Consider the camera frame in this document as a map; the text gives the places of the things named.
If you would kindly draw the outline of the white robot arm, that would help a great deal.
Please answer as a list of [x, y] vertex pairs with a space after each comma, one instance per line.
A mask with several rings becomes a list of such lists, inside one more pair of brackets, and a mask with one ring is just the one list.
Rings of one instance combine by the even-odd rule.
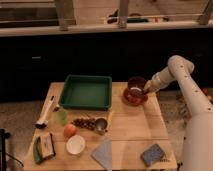
[[192, 79], [194, 64], [174, 55], [167, 67], [145, 84], [144, 91], [157, 92], [177, 81], [191, 114], [183, 141], [180, 171], [213, 171], [213, 105]]

